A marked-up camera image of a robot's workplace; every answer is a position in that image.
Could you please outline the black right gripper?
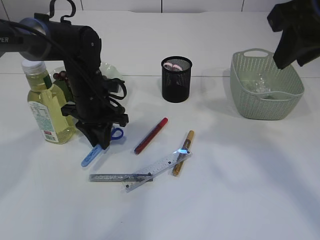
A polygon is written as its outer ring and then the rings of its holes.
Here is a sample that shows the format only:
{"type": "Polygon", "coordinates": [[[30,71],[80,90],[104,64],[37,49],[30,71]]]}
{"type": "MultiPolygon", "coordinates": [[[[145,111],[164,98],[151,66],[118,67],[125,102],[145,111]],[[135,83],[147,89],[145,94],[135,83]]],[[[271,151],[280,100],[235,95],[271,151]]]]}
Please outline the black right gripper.
{"type": "Polygon", "coordinates": [[[274,33],[282,33],[273,55],[279,69],[285,69],[294,61],[303,67],[320,56],[318,0],[290,0],[278,3],[268,14],[267,21],[274,33]]]}

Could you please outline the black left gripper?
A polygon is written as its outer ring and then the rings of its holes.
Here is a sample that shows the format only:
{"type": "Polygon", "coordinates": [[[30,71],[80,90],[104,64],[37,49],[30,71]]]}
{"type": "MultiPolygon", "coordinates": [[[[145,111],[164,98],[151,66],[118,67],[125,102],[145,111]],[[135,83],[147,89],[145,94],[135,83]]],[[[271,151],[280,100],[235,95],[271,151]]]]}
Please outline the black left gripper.
{"type": "Polygon", "coordinates": [[[92,147],[99,144],[105,150],[111,141],[111,123],[125,127],[129,122],[125,108],[118,102],[127,95],[124,81],[104,77],[100,60],[64,60],[63,63],[75,102],[75,110],[69,114],[81,121],[75,127],[92,147]]]}

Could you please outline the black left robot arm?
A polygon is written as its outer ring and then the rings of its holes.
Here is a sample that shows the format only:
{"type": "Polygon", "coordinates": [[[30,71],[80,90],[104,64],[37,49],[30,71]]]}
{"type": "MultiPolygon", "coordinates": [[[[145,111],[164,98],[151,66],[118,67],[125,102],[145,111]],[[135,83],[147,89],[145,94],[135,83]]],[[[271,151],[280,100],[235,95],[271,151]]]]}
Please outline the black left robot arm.
{"type": "Polygon", "coordinates": [[[102,40],[91,27],[70,21],[51,21],[47,14],[36,13],[20,22],[0,21],[0,51],[19,53],[29,61],[62,61],[67,73],[73,103],[61,107],[63,116],[77,119],[76,128],[90,144],[106,149],[111,142],[114,124],[125,127],[129,117],[119,103],[124,96],[110,87],[124,81],[102,75],[102,40]]]}

